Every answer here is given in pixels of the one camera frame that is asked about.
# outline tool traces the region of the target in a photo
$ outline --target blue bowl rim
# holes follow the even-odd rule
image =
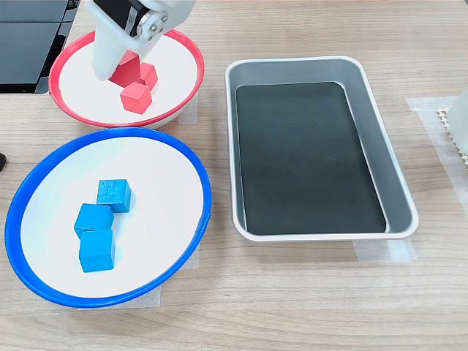
[[[82,298],[64,294],[46,285],[46,283],[44,283],[32,271],[26,260],[26,257],[24,256],[20,235],[21,222],[23,220],[24,211],[26,210],[26,206],[28,205],[28,202],[31,199],[34,191],[49,174],[49,172],[60,162],[85,146],[88,146],[92,143],[97,143],[102,140],[113,139],[117,137],[145,137],[148,139],[157,140],[174,147],[187,159],[189,159],[198,172],[203,188],[203,211],[200,217],[200,221],[198,222],[194,237],[185,252],[163,274],[151,282],[144,284],[143,286],[132,291],[120,295],[108,296],[105,298]],[[200,243],[206,227],[208,226],[208,222],[211,217],[211,202],[211,187],[208,174],[197,155],[180,140],[165,133],[145,128],[115,128],[100,130],[98,132],[93,132],[91,134],[74,139],[56,149],[54,152],[52,152],[52,154],[45,157],[28,174],[28,176],[26,176],[25,180],[20,185],[15,196],[13,197],[10,209],[8,210],[7,221],[5,224],[5,246],[7,249],[8,259],[10,260],[10,264],[13,270],[16,272],[18,278],[33,292],[49,301],[64,306],[87,309],[116,305],[118,303],[130,301],[133,298],[137,298],[138,296],[147,293],[155,287],[158,287],[160,284],[168,280],[176,271],[178,271],[178,269],[190,258],[193,251]]]

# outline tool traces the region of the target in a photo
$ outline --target red cube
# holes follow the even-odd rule
[[[158,82],[158,76],[156,74],[156,69],[152,64],[147,64],[143,62],[140,65],[140,79],[137,80],[138,83],[145,84],[153,90],[154,86]]]
[[[140,115],[143,115],[153,102],[150,88],[137,82],[125,87],[120,94],[120,98],[125,110]]]
[[[122,88],[140,79],[140,57],[128,50],[109,80]]]

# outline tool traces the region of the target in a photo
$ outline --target metal tray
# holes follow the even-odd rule
[[[365,159],[363,164],[367,166],[366,172],[370,175],[369,181],[372,190],[376,199],[378,198],[377,207],[380,207],[379,211],[385,218],[382,230],[378,232],[356,232],[355,229],[337,232],[305,230],[307,233],[297,233],[297,231],[288,232],[285,229],[283,232],[280,230],[278,233],[261,234],[258,231],[249,230],[251,229],[250,223],[253,223],[253,220],[249,220],[254,217],[252,217],[253,214],[249,214],[250,219],[247,219],[244,203],[240,142],[242,138],[239,135],[239,101],[236,98],[238,89],[240,87],[297,86],[305,83],[325,82],[338,84],[344,92],[344,105],[346,105],[347,113],[352,121],[352,128],[355,133],[357,132],[356,140],[360,144],[359,151],[363,155],[363,160]],[[345,56],[237,61],[226,70],[226,89],[233,224],[245,238],[263,242],[398,239],[406,238],[416,231],[419,218],[415,204],[385,131],[366,74],[359,62]],[[314,216],[314,212],[308,213],[310,216]],[[339,212],[332,215],[335,215],[336,218],[341,216]]]

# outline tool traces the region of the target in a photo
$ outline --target wooden table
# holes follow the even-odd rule
[[[91,31],[80,9],[69,42]],[[161,128],[191,147],[214,206],[200,268],[153,309],[80,311],[36,296],[0,238],[2,350],[468,350],[468,221],[407,97],[468,86],[468,7],[454,1],[203,1],[181,27],[206,62],[198,122]],[[231,225],[224,70],[239,59],[359,60],[420,213],[417,260],[359,262],[351,242],[253,244]],[[48,94],[0,96],[0,229],[28,172],[93,129]]]

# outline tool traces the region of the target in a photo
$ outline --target tape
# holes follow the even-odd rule
[[[192,256],[181,267],[183,269],[197,269],[200,267],[200,245],[193,251]]]
[[[161,286],[154,288],[133,300],[120,303],[118,305],[104,307],[103,309],[145,309],[148,307],[159,307],[161,304]]]
[[[356,257],[362,262],[412,262],[416,253],[411,239],[355,240]]]
[[[412,111],[419,115],[428,136],[437,152],[437,156],[452,183],[458,201],[468,213],[468,172],[467,159],[458,152],[450,134],[446,130],[447,121],[444,114],[458,97],[426,97],[406,99]]]
[[[195,124],[198,115],[198,93],[192,97],[192,100],[184,107],[181,114],[178,115],[178,123]]]

